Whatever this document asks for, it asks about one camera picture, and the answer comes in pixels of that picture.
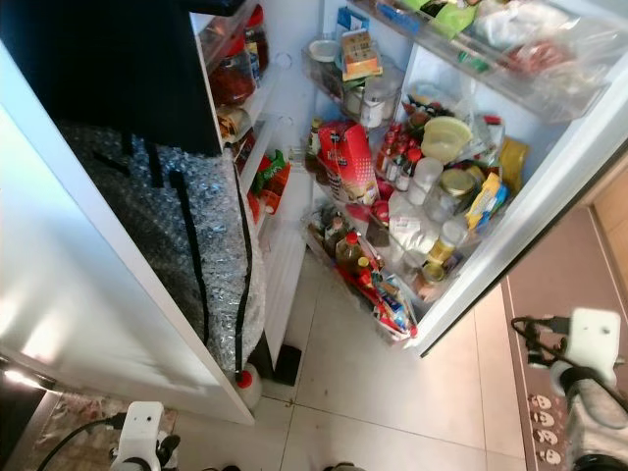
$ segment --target bubble wrap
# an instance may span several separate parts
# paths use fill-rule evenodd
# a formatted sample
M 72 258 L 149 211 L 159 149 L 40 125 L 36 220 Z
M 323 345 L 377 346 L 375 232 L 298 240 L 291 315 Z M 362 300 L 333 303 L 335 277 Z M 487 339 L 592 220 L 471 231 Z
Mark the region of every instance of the bubble wrap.
M 61 123 L 62 135 L 106 199 L 133 242 L 221 368 L 236 367 L 236 323 L 248 269 L 244 228 L 232 159 L 208 158 L 156 146 L 163 187 L 154 187 L 144 141 L 133 137 L 123 149 L 119 132 Z M 132 156 L 125 155 L 125 150 Z M 196 231 L 209 316 L 196 279 L 181 202 L 171 171 L 183 174 Z M 246 220 L 253 227 L 248 206 Z M 250 237 L 251 277 L 242 325 L 242 360 L 264 328 L 265 279 L 257 237 Z

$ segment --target white plastic bottle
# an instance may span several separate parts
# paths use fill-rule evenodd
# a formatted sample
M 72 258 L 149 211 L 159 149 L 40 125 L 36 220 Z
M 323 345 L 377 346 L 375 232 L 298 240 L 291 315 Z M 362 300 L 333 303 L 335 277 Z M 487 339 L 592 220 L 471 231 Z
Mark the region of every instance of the white plastic bottle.
M 253 410 L 262 396 L 262 380 L 255 367 L 250 363 L 246 363 L 244 366 L 242 379 L 235 383 L 235 390 L 248 410 Z

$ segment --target tile floor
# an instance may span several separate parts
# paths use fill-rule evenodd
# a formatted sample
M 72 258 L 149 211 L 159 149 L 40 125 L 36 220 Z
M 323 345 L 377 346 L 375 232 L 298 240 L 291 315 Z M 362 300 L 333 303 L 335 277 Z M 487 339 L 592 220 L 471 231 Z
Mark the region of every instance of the tile floor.
M 293 388 L 264 383 L 245 427 L 181 415 L 181 469 L 524 471 L 501 292 L 490 293 L 424 359 L 387 347 L 354 298 L 307 252 L 286 343 L 303 358 Z

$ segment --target black cable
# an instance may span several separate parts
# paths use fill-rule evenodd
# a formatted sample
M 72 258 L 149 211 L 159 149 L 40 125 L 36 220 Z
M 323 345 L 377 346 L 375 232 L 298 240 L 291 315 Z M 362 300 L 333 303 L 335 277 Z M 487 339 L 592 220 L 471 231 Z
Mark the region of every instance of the black cable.
M 106 419 L 94 420 L 93 422 L 89 422 L 87 424 L 81 425 L 77 429 L 70 432 L 64 439 L 62 439 L 54 448 L 50 450 L 50 452 L 47 454 L 47 456 L 43 459 L 43 461 L 37 468 L 37 471 L 43 471 L 46 465 L 48 464 L 48 462 L 53 458 L 53 456 L 57 454 L 57 452 L 59 452 L 59 450 L 63 448 L 67 442 L 69 442 L 73 437 L 78 435 L 83 430 L 91 429 L 92 427 L 96 427 L 97 425 L 109 425 L 109 426 L 112 426 L 116 430 L 120 430 L 122 429 L 125 423 L 126 417 L 127 417 L 127 414 L 124 412 L 121 412 L 120 414 L 116 414 L 112 417 L 107 417 Z
M 550 355 L 553 355 L 553 357 L 556 360 L 563 361 L 567 363 L 568 365 L 573 366 L 574 368 L 582 368 L 582 365 L 579 365 L 575 361 L 570 360 L 569 358 L 564 356 L 562 353 L 560 353 L 558 350 L 545 345 L 538 339 L 528 336 L 525 331 L 519 329 L 516 326 L 516 324 L 520 322 L 532 322 L 535 324 L 542 325 L 542 323 L 538 319 L 534 319 L 532 317 L 515 317 L 514 319 L 510 321 L 510 327 L 512 327 L 514 332 L 519 334 L 521 337 L 523 337 L 529 343 L 533 344 L 535 347 L 540 348 L 541 350 L 545 351 L 546 353 L 549 353 Z M 611 388 L 609 385 L 607 385 L 598 375 L 592 377 L 591 379 L 595 381 L 603 390 L 605 390 L 606 393 L 608 393 L 608 395 L 610 395 L 615 400 L 615 402 L 619 404 L 619 406 L 624 410 L 624 412 L 628 414 L 628 402 L 619 394 L 619 392 L 617 392 L 616 390 Z

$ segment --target red cereal box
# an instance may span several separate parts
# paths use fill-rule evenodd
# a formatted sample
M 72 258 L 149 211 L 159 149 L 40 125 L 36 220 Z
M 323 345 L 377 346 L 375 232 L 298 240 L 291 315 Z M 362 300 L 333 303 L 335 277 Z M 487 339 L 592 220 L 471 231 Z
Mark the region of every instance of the red cereal box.
M 326 123 L 318 131 L 322 160 L 334 197 L 371 205 L 379 198 L 364 128 L 354 122 Z

